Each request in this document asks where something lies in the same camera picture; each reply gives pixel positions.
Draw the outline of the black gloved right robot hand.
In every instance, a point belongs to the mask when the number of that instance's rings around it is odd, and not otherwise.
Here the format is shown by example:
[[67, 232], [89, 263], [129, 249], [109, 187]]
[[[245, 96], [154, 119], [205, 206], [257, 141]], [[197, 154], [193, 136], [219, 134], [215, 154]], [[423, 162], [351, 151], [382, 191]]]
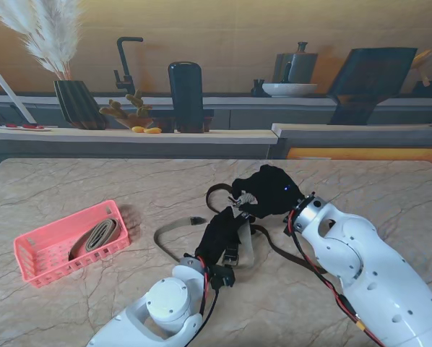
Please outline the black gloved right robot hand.
[[267, 164], [247, 179], [233, 181], [233, 198], [238, 200], [242, 192], [254, 196], [257, 203], [245, 203], [240, 206], [240, 210], [256, 218], [289, 213], [305, 199], [298, 186], [283, 169]]

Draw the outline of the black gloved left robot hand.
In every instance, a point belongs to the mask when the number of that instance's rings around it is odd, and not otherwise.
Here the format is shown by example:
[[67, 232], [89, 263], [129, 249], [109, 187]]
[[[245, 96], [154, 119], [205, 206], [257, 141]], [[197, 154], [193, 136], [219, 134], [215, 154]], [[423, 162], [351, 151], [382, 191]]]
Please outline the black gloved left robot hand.
[[242, 215], [235, 217], [231, 207], [225, 208], [205, 228], [195, 256], [208, 267], [217, 264], [227, 246], [239, 242], [238, 229], [245, 223]]

